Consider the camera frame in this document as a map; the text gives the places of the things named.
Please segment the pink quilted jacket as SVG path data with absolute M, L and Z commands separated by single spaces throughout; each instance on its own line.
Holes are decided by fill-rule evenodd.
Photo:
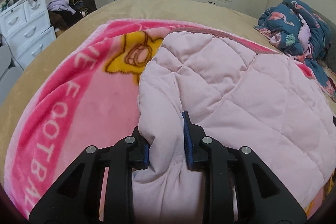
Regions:
M 330 191 L 333 112 L 318 82 L 278 53 L 172 32 L 141 75 L 139 132 L 150 167 L 133 175 L 137 223 L 201 223 L 203 182 L 187 169 L 183 111 L 224 146 L 251 147 L 308 215 Z

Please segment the lilac clothes pile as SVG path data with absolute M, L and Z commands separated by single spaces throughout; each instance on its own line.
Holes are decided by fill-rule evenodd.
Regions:
M 70 6 L 70 2 L 68 0 L 52 0 L 48 3 L 47 9 L 50 11 L 68 11 L 72 15 L 76 13 L 76 11 Z

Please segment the pink cartoon fleece blanket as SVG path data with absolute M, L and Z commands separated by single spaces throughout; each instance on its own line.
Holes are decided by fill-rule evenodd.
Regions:
M 165 37 L 180 31 L 229 38 L 256 53 L 278 53 L 189 22 L 120 19 L 99 27 L 51 73 L 13 133 L 5 160 L 4 188 L 25 221 L 30 222 L 38 201 L 86 147 L 111 147 L 135 128 L 139 130 L 141 75 Z M 288 58 L 316 80 L 305 64 Z M 312 215 L 301 206 L 307 219 L 334 202 L 335 170 L 327 184 L 330 191 Z

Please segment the grey chair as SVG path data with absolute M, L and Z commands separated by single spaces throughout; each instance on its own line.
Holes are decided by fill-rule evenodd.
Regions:
M 15 65 L 14 59 L 7 45 L 2 45 L 0 51 L 0 105 L 2 105 L 18 78 L 22 75 L 23 69 L 20 66 Z

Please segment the teal flamingo quilt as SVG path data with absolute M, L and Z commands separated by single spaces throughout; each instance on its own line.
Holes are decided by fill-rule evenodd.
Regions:
M 283 0 L 264 11 L 254 29 L 282 53 L 305 64 L 335 101 L 335 84 L 318 63 L 331 47 L 332 32 L 309 5 L 300 0 Z

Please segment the beige bed cover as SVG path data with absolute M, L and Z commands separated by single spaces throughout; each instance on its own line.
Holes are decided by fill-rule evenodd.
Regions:
M 55 68 L 100 25 L 123 18 L 171 19 L 199 23 L 273 48 L 254 29 L 257 19 L 224 7 L 191 0 L 118 0 L 88 15 L 61 34 L 23 72 L 1 104 L 1 170 L 23 110 Z

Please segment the white drawer cabinet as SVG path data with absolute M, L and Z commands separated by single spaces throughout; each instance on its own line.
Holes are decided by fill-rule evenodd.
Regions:
M 13 58 L 26 69 L 56 40 L 46 0 L 7 0 L 1 6 L 1 35 Z

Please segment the black bag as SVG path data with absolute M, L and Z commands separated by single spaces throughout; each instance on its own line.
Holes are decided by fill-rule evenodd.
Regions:
M 97 10 L 95 0 L 68 0 L 72 9 L 90 14 Z

